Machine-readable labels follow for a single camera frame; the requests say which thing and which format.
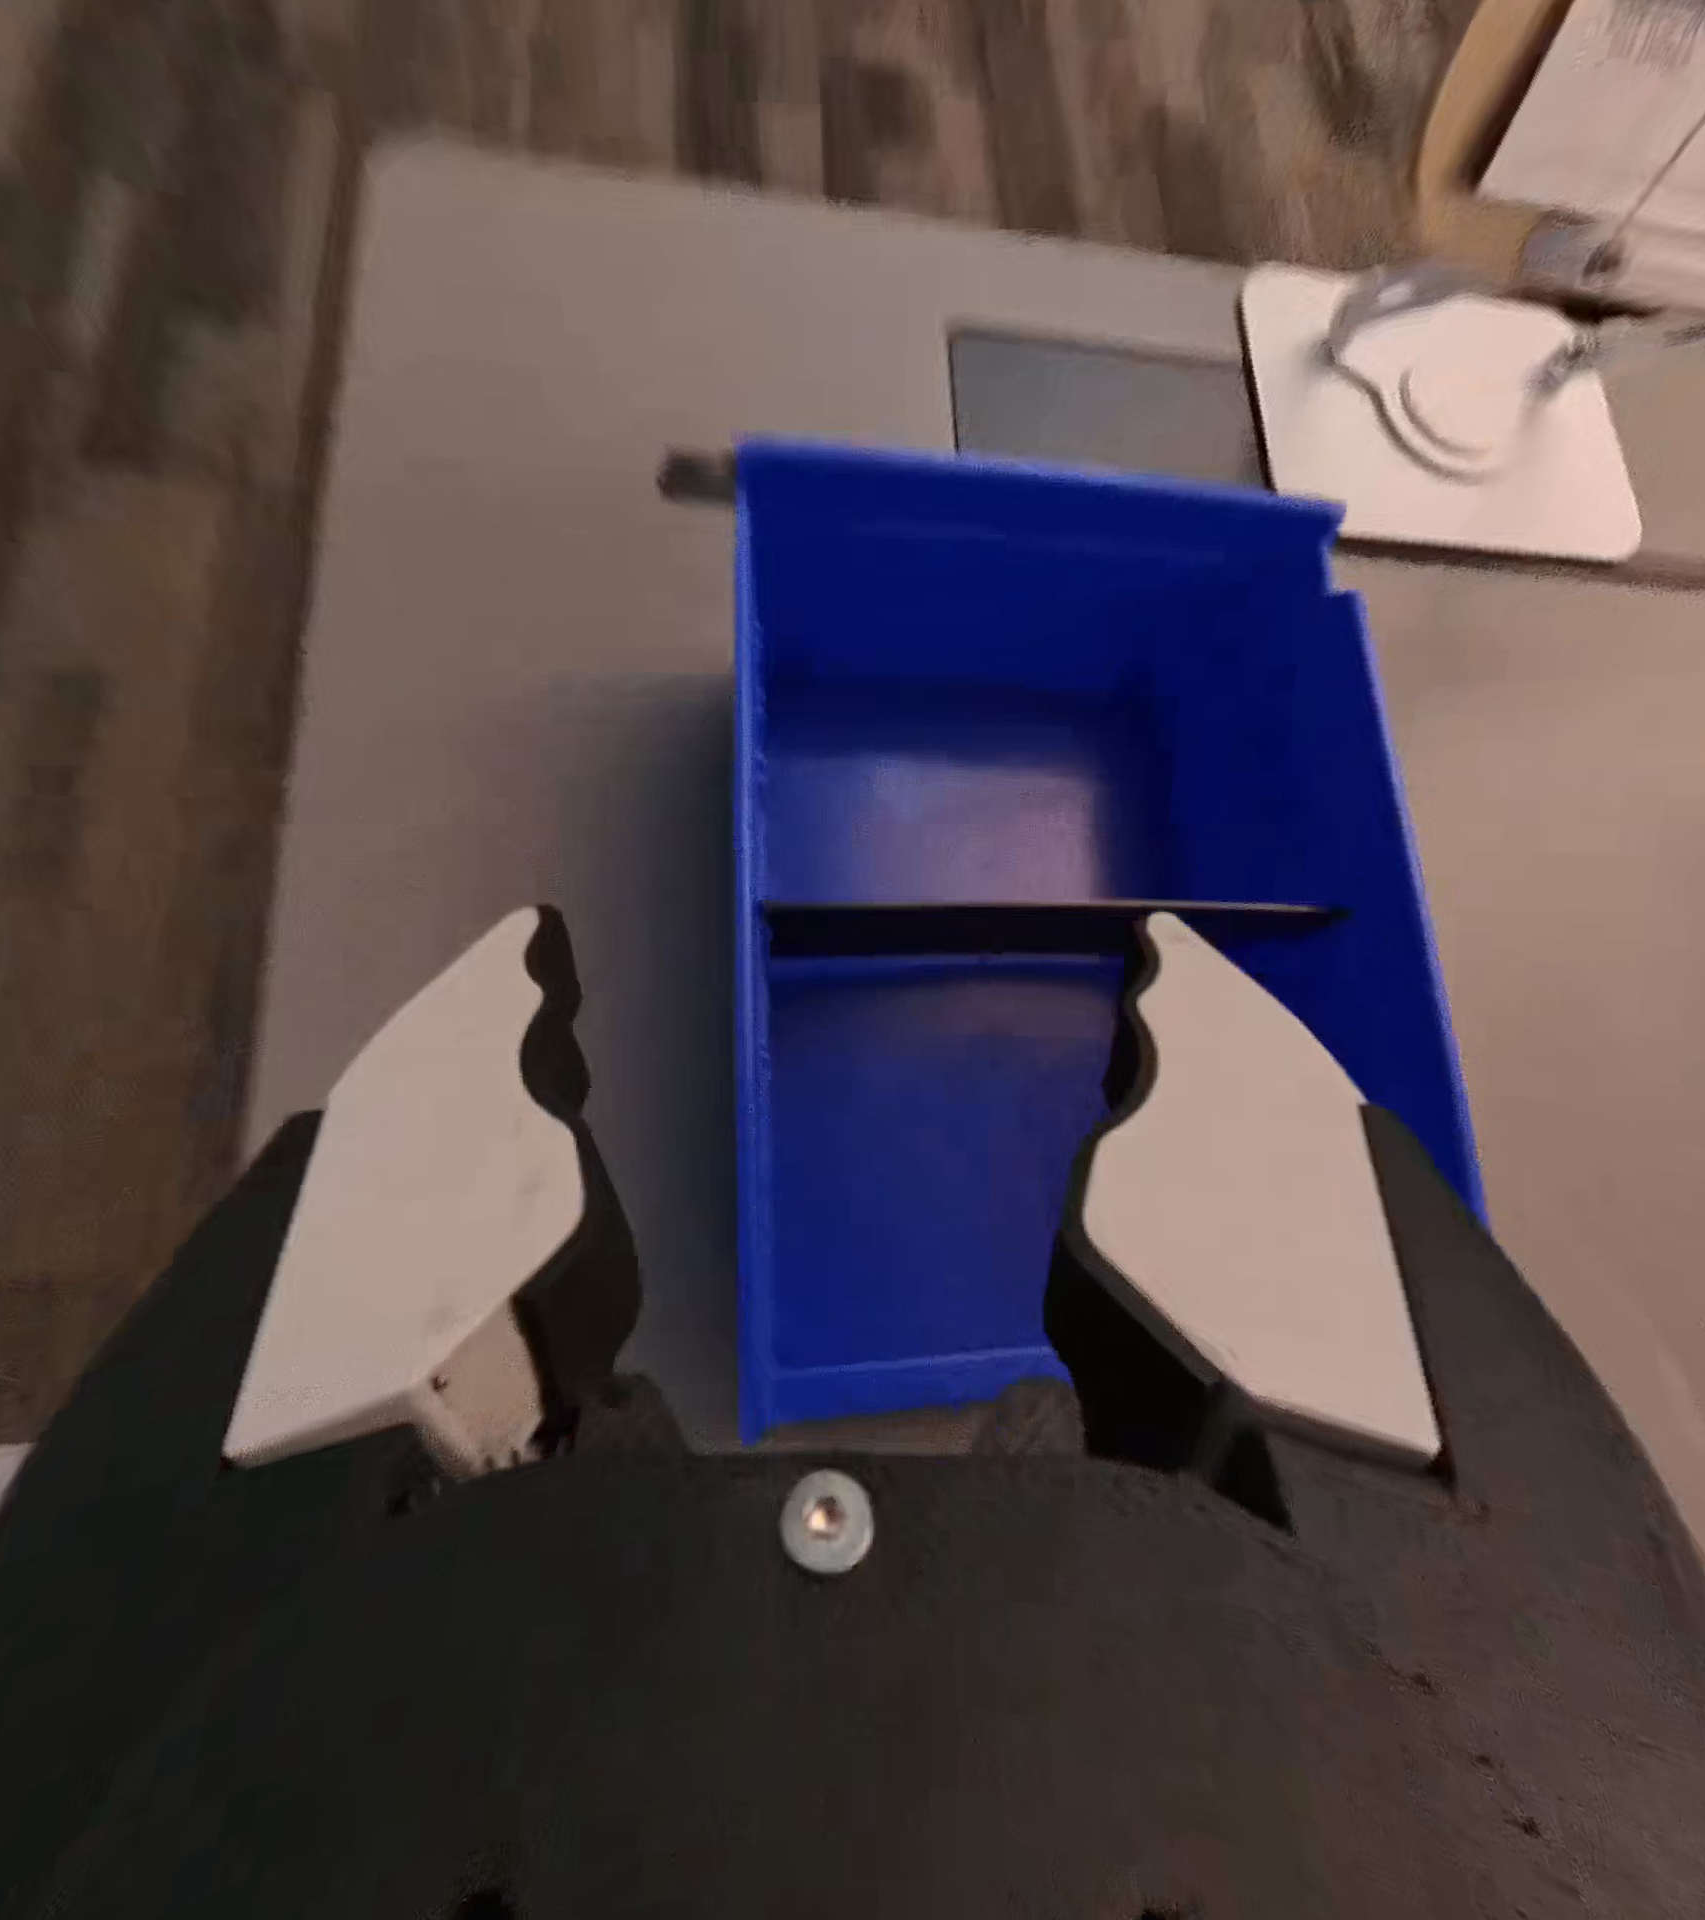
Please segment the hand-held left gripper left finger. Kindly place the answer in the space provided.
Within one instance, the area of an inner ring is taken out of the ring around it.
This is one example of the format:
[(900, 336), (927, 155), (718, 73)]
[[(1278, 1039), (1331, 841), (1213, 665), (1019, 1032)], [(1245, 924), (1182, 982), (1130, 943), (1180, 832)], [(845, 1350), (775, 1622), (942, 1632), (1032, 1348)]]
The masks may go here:
[(412, 994), (318, 1115), (225, 1434), (263, 1467), (407, 1429), (453, 1477), (570, 1443), (643, 1280), (591, 1131), (565, 916), (507, 913)]

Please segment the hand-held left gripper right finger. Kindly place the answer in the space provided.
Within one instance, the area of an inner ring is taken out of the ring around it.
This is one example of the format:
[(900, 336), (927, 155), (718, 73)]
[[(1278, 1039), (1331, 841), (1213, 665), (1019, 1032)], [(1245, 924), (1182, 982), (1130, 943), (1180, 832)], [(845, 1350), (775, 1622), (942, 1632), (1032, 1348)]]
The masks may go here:
[(1417, 1475), (1440, 1416), (1369, 1105), (1308, 1026), (1156, 907), (1128, 925), (1044, 1326), (1094, 1455), (1263, 1471), (1273, 1434)]

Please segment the blue plastic bin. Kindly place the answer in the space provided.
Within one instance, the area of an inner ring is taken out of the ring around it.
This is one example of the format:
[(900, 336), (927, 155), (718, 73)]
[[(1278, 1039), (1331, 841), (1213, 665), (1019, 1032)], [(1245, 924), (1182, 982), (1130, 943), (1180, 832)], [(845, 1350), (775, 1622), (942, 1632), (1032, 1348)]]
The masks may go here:
[(1121, 955), (771, 957), (761, 901), (1257, 899), (1229, 937), (1488, 1212), (1342, 509), (758, 440), (734, 492), (740, 1432), (1061, 1376)]

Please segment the black bin divider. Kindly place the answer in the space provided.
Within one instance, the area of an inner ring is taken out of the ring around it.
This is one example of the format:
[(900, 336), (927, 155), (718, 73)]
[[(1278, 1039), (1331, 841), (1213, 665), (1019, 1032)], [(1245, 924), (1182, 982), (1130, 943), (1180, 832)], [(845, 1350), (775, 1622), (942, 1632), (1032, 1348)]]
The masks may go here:
[(1092, 957), (1122, 953), (1152, 916), (1230, 940), (1316, 931), (1348, 916), (1334, 903), (1202, 897), (764, 899), (758, 913), (771, 957)]

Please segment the white stand base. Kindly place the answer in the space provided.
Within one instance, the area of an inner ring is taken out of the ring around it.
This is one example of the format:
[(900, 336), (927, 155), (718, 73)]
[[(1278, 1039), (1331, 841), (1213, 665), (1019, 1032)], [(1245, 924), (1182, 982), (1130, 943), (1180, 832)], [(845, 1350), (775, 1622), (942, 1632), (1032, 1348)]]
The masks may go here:
[(1599, 336), (1436, 265), (1265, 261), (1238, 295), (1265, 477), (1344, 540), (1569, 564), (1641, 545)]

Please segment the wooden backing board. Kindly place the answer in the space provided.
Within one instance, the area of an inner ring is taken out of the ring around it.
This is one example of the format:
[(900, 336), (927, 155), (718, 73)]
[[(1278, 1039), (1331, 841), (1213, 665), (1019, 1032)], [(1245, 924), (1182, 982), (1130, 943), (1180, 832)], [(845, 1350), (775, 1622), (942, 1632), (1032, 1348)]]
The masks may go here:
[(1477, 3), (1428, 107), (1411, 172), (1412, 246), (1421, 261), (1502, 289), (1519, 284), (1543, 209), (1481, 191), (1570, 1)]

